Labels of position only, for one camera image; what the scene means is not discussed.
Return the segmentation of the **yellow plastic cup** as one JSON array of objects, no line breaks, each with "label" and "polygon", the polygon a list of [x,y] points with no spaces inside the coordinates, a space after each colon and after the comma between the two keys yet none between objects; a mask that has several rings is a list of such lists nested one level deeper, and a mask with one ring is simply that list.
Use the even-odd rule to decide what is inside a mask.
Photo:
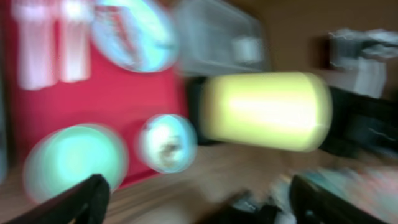
[{"label": "yellow plastic cup", "polygon": [[310,152],[331,127],[329,86],[303,72],[223,75],[207,79],[200,130],[208,139]]}]

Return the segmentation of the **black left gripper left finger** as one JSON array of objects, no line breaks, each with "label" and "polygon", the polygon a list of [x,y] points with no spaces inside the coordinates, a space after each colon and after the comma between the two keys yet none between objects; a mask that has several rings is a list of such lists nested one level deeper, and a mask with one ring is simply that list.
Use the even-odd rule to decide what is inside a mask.
[{"label": "black left gripper left finger", "polygon": [[6,223],[102,224],[110,195],[111,190],[106,179],[100,174],[95,174]]}]

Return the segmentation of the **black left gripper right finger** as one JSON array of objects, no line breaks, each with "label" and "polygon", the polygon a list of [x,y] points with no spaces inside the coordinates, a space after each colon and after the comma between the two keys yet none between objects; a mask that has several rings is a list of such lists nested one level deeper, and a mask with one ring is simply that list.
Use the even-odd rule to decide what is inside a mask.
[{"label": "black left gripper right finger", "polygon": [[289,200],[298,224],[386,224],[298,175],[292,179]]}]

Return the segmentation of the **pink plastic fork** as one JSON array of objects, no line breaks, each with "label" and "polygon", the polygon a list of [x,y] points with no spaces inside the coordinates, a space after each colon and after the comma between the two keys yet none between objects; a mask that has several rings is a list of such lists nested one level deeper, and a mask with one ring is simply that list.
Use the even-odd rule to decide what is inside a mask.
[{"label": "pink plastic fork", "polygon": [[11,13],[18,28],[18,84],[24,90],[40,90],[56,82],[56,12],[56,1],[11,2]]}]

